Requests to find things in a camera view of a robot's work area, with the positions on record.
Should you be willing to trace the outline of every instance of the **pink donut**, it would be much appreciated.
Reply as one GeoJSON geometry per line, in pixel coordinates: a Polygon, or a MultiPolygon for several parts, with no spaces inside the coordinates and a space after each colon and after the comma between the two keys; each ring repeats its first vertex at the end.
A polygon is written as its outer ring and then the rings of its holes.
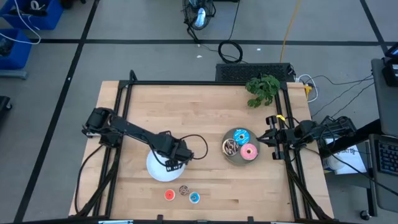
{"type": "Polygon", "coordinates": [[[257,148],[250,143],[244,144],[241,148],[241,156],[247,161],[252,161],[258,155],[257,148]]]}

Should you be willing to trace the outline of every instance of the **white bowl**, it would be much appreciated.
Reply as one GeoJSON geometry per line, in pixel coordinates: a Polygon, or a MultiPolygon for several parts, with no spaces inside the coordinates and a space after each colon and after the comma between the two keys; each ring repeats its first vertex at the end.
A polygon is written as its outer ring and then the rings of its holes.
{"type": "MultiPolygon", "coordinates": [[[[160,162],[165,164],[165,162],[168,160],[162,156],[160,156],[158,153],[156,153],[157,158],[159,159],[160,162]]],[[[185,169],[185,164],[182,165],[181,169],[174,170],[171,172],[167,172],[166,167],[164,167],[162,164],[159,164],[157,162],[154,153],[152,151],[149,151],[148,156],[147,156],[147,170],[148,173],[151,177],[153,177],[155,180],[161,181],[161,182],[169,182],[177,179],[182,172],[185,169]]]]}

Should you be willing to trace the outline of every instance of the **white paper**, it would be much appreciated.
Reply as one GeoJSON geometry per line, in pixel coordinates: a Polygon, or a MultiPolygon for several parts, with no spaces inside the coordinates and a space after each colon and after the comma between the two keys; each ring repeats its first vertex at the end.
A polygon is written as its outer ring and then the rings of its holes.
{"type": "MultiPolygon", "coordinates": [[[[331,143],[333,140],[332,139],[326,139],[327,143],[331,143]]],[[[365,165],[363,164],[360,152],[358,152],[358,148],[356,146],[351,146],[347,148],[346,150],[340,151],[339,153],[336,153],[336,155],[339,155],[341,157],[341,160],[348,163],[349,165],[355,167],[355,169],[361,171],[361,172],[366,172],[365,165]]],[[[335,170],[335,174],[356,174],[357,172],[353,170],[351,167],[345,165],[343,168],[335,170]]]]}

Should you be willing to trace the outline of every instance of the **blue donut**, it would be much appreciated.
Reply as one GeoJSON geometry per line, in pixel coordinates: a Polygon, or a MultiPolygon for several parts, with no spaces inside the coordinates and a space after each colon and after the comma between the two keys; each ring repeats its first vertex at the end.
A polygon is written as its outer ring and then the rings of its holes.
{"type": "Polygon", "coordinates": [[[189,201],[191,203],[198,203],[200,200],[200,195],[198,194],[198,192],[192,192],[189,195],[189,201]]]}
{"type": "Polygon", "coordinates": [[[240,146],[243,146],[244,144],[246,144],[250,141],[250,134],[245,129],[237,129],[234,132],[234,140],[240,146]]]}

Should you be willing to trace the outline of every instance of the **floor tile line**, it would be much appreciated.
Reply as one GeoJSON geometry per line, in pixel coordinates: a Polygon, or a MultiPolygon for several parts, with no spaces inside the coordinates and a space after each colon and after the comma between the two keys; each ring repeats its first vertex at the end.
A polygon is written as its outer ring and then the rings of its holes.
{"type": "Polygon", "coordinates": [[[387,45],[383,39],[383,36],[380,33],[379,28],[377,27],[376,21],[374,20],[372,13],[369,9],[368,4],[366,3],[365,0],[359,0],[361,2],[362,8],[365,11],[366,17],[369,20],[369,23],[371,24],[372,30],[374,32],[374,35],[376,35],[377,41],[379,41],[381,49],[383,50],[383,52],[387,51],[387,45]]]}
{"type": "MultiPolygon", "coordinates": [[[[43,39],[43,44],[78,44],[79,39],[43,39]]],[[[202,44],[219,44],[224,40],[201,40],[202,44]]],[[[283,40],[233,40],[241,45],[282,45],[283,40]]],[[[123,39],[86,39],[85,44],[197,44],[189,39],[169,39],[169,40],[123,40],[123,39]]],[[[378,41],[340,41],[340,40],[288,40],[286,45],[305,45],[305,46],[379,46],[378,41]]]]}
{"type": "Polygon", "coordinates": [[[73,57],[73,60],[71,62],[68,74],[67,74],[67,76],[65,78],[65,83],[63,84],[63,87],[62,87],[62,90],[61,90],[61,93],[60,93],[60,97],[59,97],[59,99],[57,101],[57,104],[55,106],[54,113],[53,113],[53,115],[51,117],[51,121],[50,121],[49,127],[47,129],[47,132],[45,134],[45,137],[44,137],[44,140],[43,140],[43,143],[42,143],[42,147],[40,148],[39,155],[37,156],[34,168],[32,170],[32,173],[30,175],[29,181],[28,181],[27,186],[25,188],[25,192],[24,192],[24,194],[22,196],[22,199],[21,199],[21,202],[19,204],[17,213],[16,213],[15,218],[14,218],[14,222],[22,222],[23,219],[24,219],[27,207],[29,206],[30,198],[32,197],[34,188],[35,188],[36,183],[37,183],[37,179],[39,178],[40,170],[41,170],[41,168],[43,166],[45,157],[47,155],[47,151],[49,149],[52,136],[53,136],[55,128],[57,126],[58,119],[60,117],[63,104],[64,104],[65,99],[67,97],[67,93],[68,93],[70,84],[72,82],[72,78],[73,78],[73,75],[75,73],[78,61],[80,59],[81,51],[83,50],[83,46],[85,44],[85,40],[87,39],[88,31],[90,30],[91,23],[93,22],[93,18],[94,18],[95,12],[97,10],[99,1],[100,0],[95,0],[93,2],[93,6],[91,7],[91,11],[90,11],[90,14],[89,14],[89,16],[87,18],[85,28],[83,30],[81,38],[80,38],[80,40],[78,42],[78,46],[76,48],[75,56],[73,57]]]}

